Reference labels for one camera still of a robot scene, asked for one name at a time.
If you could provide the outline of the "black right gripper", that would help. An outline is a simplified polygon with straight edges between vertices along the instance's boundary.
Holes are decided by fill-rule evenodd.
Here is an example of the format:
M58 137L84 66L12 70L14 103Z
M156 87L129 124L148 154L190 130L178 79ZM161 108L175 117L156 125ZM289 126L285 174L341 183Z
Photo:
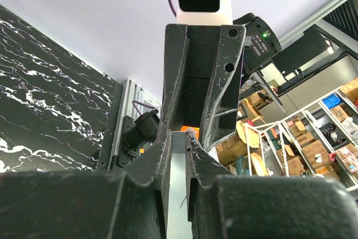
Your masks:
M163 100L159 137L181 127L200 127L200 143L211 148L218 108L244 47L243 25L168 24L164 37ZM233 71L227 71L231 64Z

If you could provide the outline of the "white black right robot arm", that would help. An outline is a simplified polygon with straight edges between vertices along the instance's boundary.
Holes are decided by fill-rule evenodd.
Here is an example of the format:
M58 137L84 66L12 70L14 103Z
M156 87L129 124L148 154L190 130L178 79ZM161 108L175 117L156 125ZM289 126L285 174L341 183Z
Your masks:
M167 25L159 140L197 127L208 149L233 134L241 87L280 50L272 29L252 13L231 25Z

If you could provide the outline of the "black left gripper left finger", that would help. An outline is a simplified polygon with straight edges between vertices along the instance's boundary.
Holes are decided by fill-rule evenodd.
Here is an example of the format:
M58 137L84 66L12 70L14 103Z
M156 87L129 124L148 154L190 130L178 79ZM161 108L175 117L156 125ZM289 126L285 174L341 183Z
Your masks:
M1 175L2 238L165 238L171 132L126 167Z

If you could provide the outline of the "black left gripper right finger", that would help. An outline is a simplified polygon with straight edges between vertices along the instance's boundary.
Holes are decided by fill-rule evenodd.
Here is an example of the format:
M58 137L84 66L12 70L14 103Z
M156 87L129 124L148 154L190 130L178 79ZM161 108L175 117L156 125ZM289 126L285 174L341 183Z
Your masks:
M357 204L321 177L237 176L186 133L187 215L194 238L356 238Z

